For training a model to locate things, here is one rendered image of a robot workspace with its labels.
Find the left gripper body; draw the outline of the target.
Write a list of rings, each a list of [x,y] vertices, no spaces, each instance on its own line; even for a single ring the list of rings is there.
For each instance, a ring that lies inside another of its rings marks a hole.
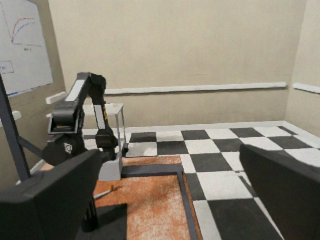
[[[76,156],[78,156],[78,155],[80,155],[80,154],[82,154],[82,153],[84,153],[86,151],[88,151],[88,149],[85,148],[85,146],[84,146],[83,148],[74,151],[74,153],[67,160],[70,160],[70,159],[72,159],[72,158],[74,158],[74,157],[76,157]],[[102,164],[103,164],[103,163],[108,161],[108,155],[105,152],[102,152],[102,151],[100,151],[100,152],[101,152],[101,159],[102,159]]]

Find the black square mat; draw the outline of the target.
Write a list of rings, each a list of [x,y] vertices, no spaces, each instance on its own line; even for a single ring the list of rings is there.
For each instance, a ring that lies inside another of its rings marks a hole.
[[[127,240],[127,203],[96,207],[98,226],[85,233],[81,226],[75,240]]]

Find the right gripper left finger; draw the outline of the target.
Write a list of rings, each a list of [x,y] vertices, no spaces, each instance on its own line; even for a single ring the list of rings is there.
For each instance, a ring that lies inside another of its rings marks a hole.
[[[0,240],[75,240],[101,165],[90,149],[0,191]]]

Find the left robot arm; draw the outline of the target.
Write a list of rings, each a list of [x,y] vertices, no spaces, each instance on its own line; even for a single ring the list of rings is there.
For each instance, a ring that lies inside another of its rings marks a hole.
[[[55,167],[65,162],[74,151],[85,146],[82,132],[85,112],[82,109],[87,94],[92,99],[98,127],[95,136],[97,148],[102,148],[102,152],[107,153],[108,161],[115,161],[118,139],[108,125],[103,97],[105,90],[106,78],[102,75],[77,73],[67,97],[59,101],[51,112],[48,135],[54,137],[47,140],[48,145],[42,151],[42,158],[47,164]],[[68,127],[56,128],[57,126]]]

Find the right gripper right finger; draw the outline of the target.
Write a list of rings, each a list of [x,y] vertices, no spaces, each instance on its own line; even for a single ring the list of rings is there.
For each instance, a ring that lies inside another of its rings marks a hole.
[[[284,240],[320,240],[320,167],[251,144],[239,161]]]

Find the hand coffee grinder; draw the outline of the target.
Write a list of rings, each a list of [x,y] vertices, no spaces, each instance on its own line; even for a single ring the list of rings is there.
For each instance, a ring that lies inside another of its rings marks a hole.
[[[98,218],[97,218],[97,212],[96,212],[96,206],[95,206],[95,200],[94,200],[94,194],[93,194],[91,201],[89,203],[89,206],[87,208],[87,211],[85,213],[85,216],[83,218],[83,221],[81,223],[81,230],[85,233],[88,233],[95,230],[97,226],[98,226]]]

